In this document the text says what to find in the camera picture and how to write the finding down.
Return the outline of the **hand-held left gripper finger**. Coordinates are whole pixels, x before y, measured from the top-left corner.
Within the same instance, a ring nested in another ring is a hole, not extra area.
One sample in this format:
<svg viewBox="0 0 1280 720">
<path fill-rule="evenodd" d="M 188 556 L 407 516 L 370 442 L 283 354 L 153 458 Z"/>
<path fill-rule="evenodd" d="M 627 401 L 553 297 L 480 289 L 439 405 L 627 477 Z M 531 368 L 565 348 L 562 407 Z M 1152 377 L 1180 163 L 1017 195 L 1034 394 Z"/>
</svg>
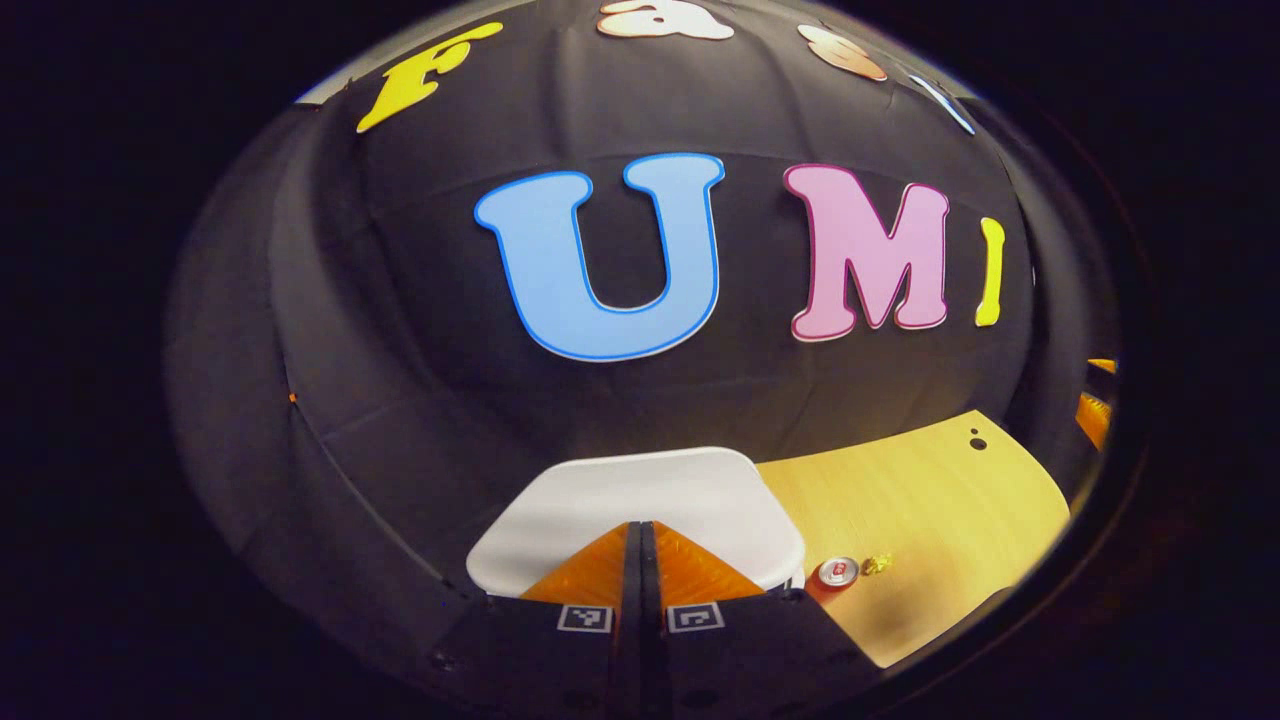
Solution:
<svg viewBox="0 0 1280 720">
<path fill-rule="evenodd" d="M 815 717 L 881 678 L 806 591 L 760 591 L 676 530 L 644 524 L 644 717 Z"/>
<path fill-rule="evenodd" d="M 470 719 L 627 719 L 644 694 L 644 525 L 622 523 L 522 594 L 474 603 L 430 651 Z"/>
</svg>

